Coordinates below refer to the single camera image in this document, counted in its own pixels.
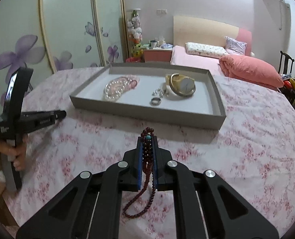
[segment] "pink bedsheet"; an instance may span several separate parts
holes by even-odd
[[[25,111],[62,109],[67,117],[29,136],[22,189],[4,194],[19,225],[82,171],[101,172],[120,161],[149,126],[159,146],[170,150],[175,160],[197,172],[214,170],[276,226],[280,236],[288,230],[295,221],[295,111],[282,94],[215,75],[227,115],[219,131],[75,109],[69,93],[99,69],[59,71],[25,97]],[[130,214],[143,209],[151,190],[150,184]],[[134,194],[124,192],[122,205]],[[173,239],[175,233],[171,192],[156,192],[144,216],[120,218],[120,239]]]
[[[171,65],[208,69],[212,75],[224,76],[216,58],[189,55],[185,47],[175,46],[172,51]]]

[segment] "wristwatch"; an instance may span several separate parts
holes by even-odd
[[[195,79],[183,74],[167,74],[165,83],[178,96],[191,97],[196,91]]]

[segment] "chair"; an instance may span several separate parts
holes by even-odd
[[[289,59],[291,60],[291,68],[290,68],[290,73],[292,72],[292,65],[293,62],[295,61],[294,59],[291,58],[291,56],[289,56],[287,53],[284,53],[282,51],[280,51],[280,64],[279,64],[279,70],[278,73],[280,73],[280,69],[281,69],[281,63],[282,63],[282,56],[285,56],[285,62],[283,65],[283,74],[287,74],[288,73],[288,63],[289,63]]]

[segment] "floral pillow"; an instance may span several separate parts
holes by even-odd
[[[212,58],[221,58],[222,56],[228,55],[228,53],[223,47],[193,42],[186,43],[186,53],[189,55],[198,55]]]
[[[231,37],[226,38],[226,51],[231,55],[245,55],[247,43],[237,41]]]

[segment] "gray tray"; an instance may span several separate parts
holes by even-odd
[[[176,72],[195,79],[194,95],[183,98],[170,91],[159,106],[150,105],[150,100],[155,97],[152,93],[165,82],[165,75]],[[116,102],[105,101],[103,89],[106,84],[128,74],[140,77],[137,87],[124,93]],[[182,126],[218,130],[226,118],[224,105],[209,70],[166,63],[112,64],[79,86],[70,94],[70,99],[80,109]]]

